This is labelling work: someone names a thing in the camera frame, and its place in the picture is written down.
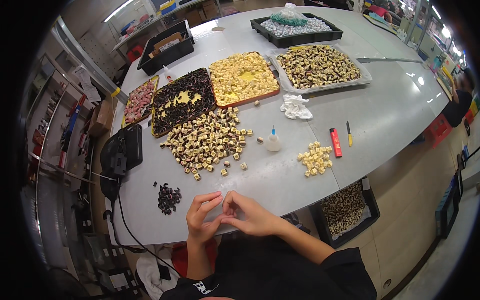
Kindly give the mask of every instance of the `white fabric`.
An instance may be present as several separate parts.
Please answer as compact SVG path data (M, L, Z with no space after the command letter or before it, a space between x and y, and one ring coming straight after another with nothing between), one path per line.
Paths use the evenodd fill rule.
M162 248L159 252L157 252L157 255L169 265L173 265L172 255L168 248ZM145 285L148 295L153 300L160 299L163 292L174 288L179 279L178 274L170 268L168 268L168 270L170 271L171 280L160 279L160 272L158 270L157 263L160 265L165 265L150 253L143 253L142 257L137 260L138 276Z
M311 119L313 118L312 113L303 105L303 103L307 102L308 99L303 99L301 96L285 94L283 95L283 104L280 106L280 110L285 112L287 118L293 120L296 118Z

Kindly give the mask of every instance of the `white squeeze bottle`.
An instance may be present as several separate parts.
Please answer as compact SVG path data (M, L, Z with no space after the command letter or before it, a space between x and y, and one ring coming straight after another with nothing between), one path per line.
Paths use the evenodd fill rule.
M275 127L272 129L272 134L268 136L265 147L268 151L278 151L282 147L280 138L275 134Z
M165 78L168 82L172 82L175 79L177 79L175 74L172 71L170 71L165 65L163 65L163 74L165 75Z

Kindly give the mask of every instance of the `worker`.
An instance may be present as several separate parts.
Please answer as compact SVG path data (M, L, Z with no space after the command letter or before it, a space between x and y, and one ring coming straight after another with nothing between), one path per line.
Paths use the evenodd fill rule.
M222 200L223 212L204 222ZM187 276L161 300L376 299L358 248L335 251L236 191L195 196L186 219ZM204 244L221 224L244 234L222 238L213 272Z
M466 68L458 76L458 81L451 80L452 101L449 101L442 113L452 127L457 127L472 104L472 92L475 88L474 76L470 68Z
M392 22L392 15L387 11L387 4L385 0L376 0L375 4L370 5L367 10L363 11L363 14L368 15L371 12L376 13L377 15L383 17L387 22Z

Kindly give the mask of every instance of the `floor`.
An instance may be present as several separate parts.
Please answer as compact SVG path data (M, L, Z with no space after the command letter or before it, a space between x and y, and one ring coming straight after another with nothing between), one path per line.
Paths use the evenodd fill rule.
M283 6L285 2L242 0L223 2L222 7L234 6L243 12ZM303 1L290 2L303 4ZM102 145L107 139L108 134L101 137L98 144ZM368 174L381 216L339 250L360 248L365 268L377 290L377 299L388 294L407 275L435 238L434 211L457 168L456 155L467 142L465 129L459 126L435 149L428 141L409 145ZM96 148L96 157L100 148ZM98 161L93 170L100 170ZM107 224L102 219L103 199L96 185L92 201L94 225L97 232L108 233ZM297 211L297 215L312 230L312 235L318 237L308 209ZM131 269L135 270L138 254L126 254Z

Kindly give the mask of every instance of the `black cable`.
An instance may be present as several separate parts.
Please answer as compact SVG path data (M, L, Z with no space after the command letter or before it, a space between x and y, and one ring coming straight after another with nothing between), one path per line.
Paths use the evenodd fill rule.
M479 147L478 147L478 148L477 148L475 151L473 151L473 153L472 153L472 154L470 154L470 155L467 157L467 160L469 160L469 159L470 159L470 157L474 156L474 155L475 155L475 153L477 153L479 149L480 149L480 146L479 146Z
M127 226L127 223L125 222L125 217L123 216L123 208L121 207L121 199L120 199L120 184L121 182L119 181L119 204L120 204L120 213L121 213L121 218L123 220L123 224L125 225L125 228L127 229L128 233L130 233L130 235L132 236L132 238L135 240L135 242L137 242L140 246L142 246L145 250L147 250L151 255L153 255L154 257L156 257L158 260L160 260L161 262L163 262L164 264L166 264L167 266L169 266L172 270L174 270L175 272L177 272L177 274L180 276L180 277L183 277L174 267L172 267L171 265L167 264L163 259L161 259L160 257L156 256L155 253L151 252L147 247L145 247L144 245L142 245L135 236L133 236L132 232L130 231L130 229L128 228Z

